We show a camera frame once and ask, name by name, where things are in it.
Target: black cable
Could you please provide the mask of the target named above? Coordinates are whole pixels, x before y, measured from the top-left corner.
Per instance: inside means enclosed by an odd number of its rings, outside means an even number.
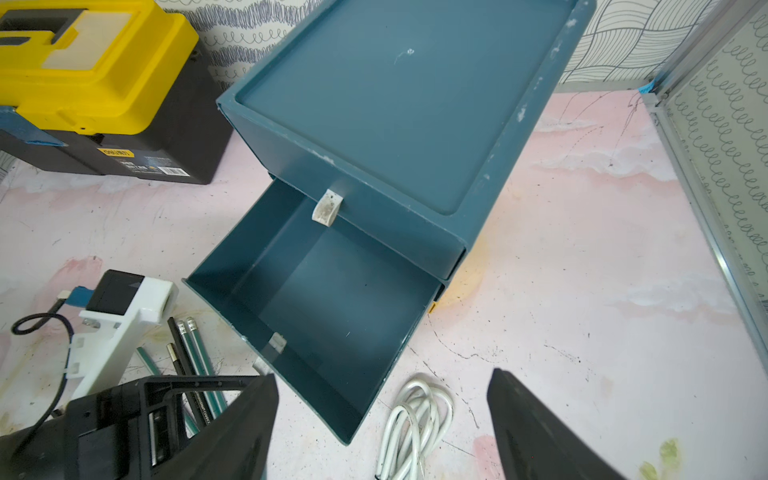
[[[11,333],[14,335],[27,335],[29,333],[35,332],[43,327],[52,318],[55,318],[56,320],[60,321],[64,324],[64,328],[67,329],[67,335],[69,336],[69,343],[67,344],[67,359],[64,362],[65,365],[65,371],[64,374],[61,376],[61,382],[58,384],[58,391],[56,392],[56,395],[53,398],[53,402],[51,402],[51,406],[48,407],[48,409],[45,410],[45,413],[42,417],[35,423],[30,429],[29,433],[27,433],[27,436],[24,437],[21,443],[18,444],[16,447],[16,450],[14,450],[13,455],[17,455],[21,450],[24,449],[27,445],[29,445],[29,442],[32,441],[32,437],[35,436],[35,433],[40,428],[40,425],[45,422],[45,420],[48,419],[48,416],[54,411],[56,408],[56,405],[58,404],[58,401],[61,400],[61,395],[64,393],[64,388],[67,386],[67,370],[66,366],[69,364],[69,346],[72,343],[72,336],[74,335],[74,330],[72,329],[72,324],[69,323],[69,320],[67,317],[63,315],[59,315],[56,313],[58,309],[61,308],[62,305],[64,305],[65,300],[59,299],[56,301],[54,306],[51,307],[51,309],[46,313],[35,313],[33,315],[27,315],[26,317],[22,319],[16,320],[16,322],[11,327]],[[22,324],[28,322],[29,320],[36,320],[40,319],[35,325],[27,328],[22,329]]]

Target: toolbox label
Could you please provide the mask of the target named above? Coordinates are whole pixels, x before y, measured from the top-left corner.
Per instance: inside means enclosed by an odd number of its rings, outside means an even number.
[[[98,150],[102,154],[109,155],[110,157],[124,157],[124,158],[135,157],[134,152],[130,150],[122,150],[120,148],[99,148]]]

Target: white cable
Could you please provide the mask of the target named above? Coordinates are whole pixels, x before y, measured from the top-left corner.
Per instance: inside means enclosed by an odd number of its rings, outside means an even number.
[[[447,406],[443,419],[435,397]],[[404,480],[408,476],[409,480],[417,480],[420,472],[423,477],[425,458],[445,436],[452,420],[453,401],[445,390],[419,379],[406,383],[384,428],[376,478]]]

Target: yellow stain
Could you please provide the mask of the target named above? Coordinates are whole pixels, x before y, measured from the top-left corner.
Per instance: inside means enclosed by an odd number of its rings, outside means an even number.
[[[485,271],[488,269],[488,242],[481,232],[475,241],[475,246],[467,253],[462,265],[453,276],[453,281],[445,293],[442,294],[437,305],[439,309],[462,303],[468,299],[480,287]]]

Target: blue tape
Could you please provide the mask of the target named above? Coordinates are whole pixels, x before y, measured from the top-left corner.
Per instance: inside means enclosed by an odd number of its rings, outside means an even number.
[[[656,79],[651,80],[649,84],[643,85],[642,87],[638,88],[637,91],[639,91],[641,94],[650,94],[650,91],[654,89],[655,83]]]
[[[85,306],[88,305],[88,302],[91,301],[93,295],[93,290],[87,289],[84,286],[76,286],[74,290],[72,290],[72,293],[69,294],[65,303],[67,305],[85,308]]]

